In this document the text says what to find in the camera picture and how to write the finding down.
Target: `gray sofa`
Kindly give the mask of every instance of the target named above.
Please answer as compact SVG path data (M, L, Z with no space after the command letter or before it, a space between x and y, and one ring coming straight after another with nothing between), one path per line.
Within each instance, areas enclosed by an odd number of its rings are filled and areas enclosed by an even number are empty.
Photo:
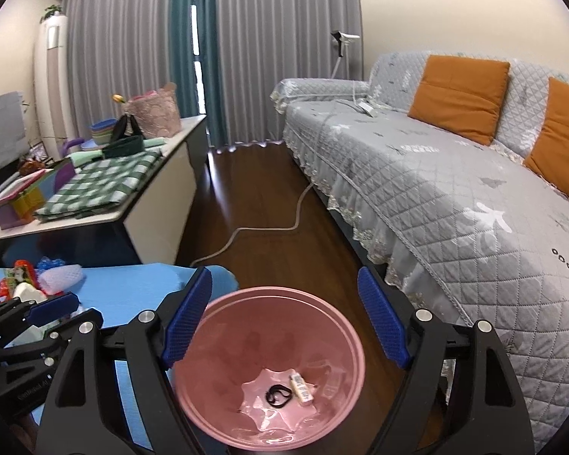
M387 282L448 322L495 326L538 451L569 415L569 199L522 160L544 121L548 78L569 75L507 59L485 147L406 115L430 54L385 54L368 82L283 80L272 99L287 146L369 260L388 264Z

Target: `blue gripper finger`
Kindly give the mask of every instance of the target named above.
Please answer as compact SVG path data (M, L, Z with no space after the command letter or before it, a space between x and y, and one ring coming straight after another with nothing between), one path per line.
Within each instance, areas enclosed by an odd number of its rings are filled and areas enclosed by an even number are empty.
M212 288L211 271L204 268L166 327L161 357L167 367L173 367L176 361L185 356L204 309L211 299Z
M47 323L59 320L65 315L74 313L79 305L78 297L68 292L62 296L49 298L43 303L34 305L25 319L30 325L41 327Z
M411 360L405 328L368 268L358 272L358 294L388 359L405 369Z

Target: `window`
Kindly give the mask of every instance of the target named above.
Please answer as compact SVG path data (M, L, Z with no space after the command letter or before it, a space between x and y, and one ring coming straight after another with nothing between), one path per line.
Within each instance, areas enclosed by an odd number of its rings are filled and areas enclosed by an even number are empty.
M198 99L198 112L206 114L204 103L203 67L200 64L200 46L198 46L198 21L196 17L196 5L192 5L192 50L194 52L194 72L196 74L196 98Z

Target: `stacked bowls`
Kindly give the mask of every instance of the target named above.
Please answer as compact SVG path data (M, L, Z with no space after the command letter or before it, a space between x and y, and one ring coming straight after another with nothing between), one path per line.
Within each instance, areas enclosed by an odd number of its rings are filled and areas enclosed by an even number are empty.
M106 145L110 143L112 130L118 120L116 118L105 119L91 126L91 137L97 145Z

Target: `pink basket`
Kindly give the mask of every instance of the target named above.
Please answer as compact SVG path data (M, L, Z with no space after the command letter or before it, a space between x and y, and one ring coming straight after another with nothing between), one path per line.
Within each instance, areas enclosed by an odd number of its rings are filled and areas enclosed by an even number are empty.
M296 399L281 411L264 405L262 395L246 401L262 376L290 368L313 389L311 417L295 412ZM316 296L285 287L243 289L211 302L173 378L196 426L232 447L263 452L326 436L352 410L364 379L365 356L350 322ZM284 423L273 426L268 420L276 414Z
M146 138L170 138L181 131L175 89L169 82L157 91L134 97L123 104L123 113L134 115Z

